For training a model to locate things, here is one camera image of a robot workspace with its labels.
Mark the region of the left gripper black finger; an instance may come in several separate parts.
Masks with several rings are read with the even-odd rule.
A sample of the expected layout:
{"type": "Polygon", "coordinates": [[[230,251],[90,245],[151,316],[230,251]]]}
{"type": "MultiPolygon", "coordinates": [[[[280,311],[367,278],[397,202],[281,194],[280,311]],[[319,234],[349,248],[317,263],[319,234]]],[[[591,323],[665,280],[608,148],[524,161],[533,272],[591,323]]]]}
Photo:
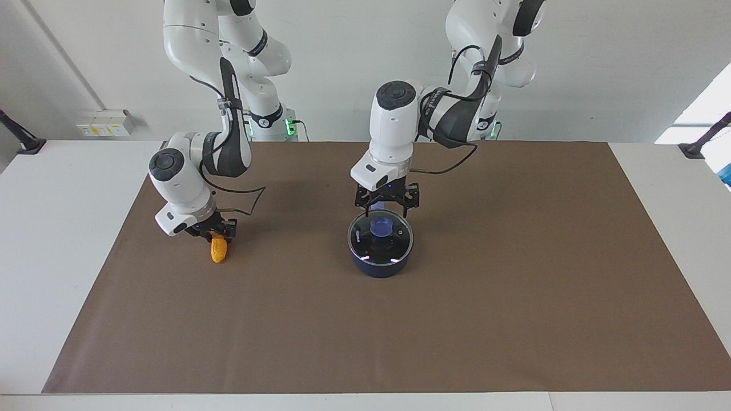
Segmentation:
{"type": "Polygon", "coordinates": [[[409,210],[418,208],[420,205],[420,187],[418,183],[407,184],[404,187],[404,194],[401,197],[400,205],[402,207],[403,218],[406,219],[409,210]]]}
{"type": "Polygon", "coordinates": [[[369,216],[371,206],[376,203],[374,200],[373,192],[367,190],[363,186],[357,186],[354,204],[356,207],[361,208],[366,217],[369,216]]]}

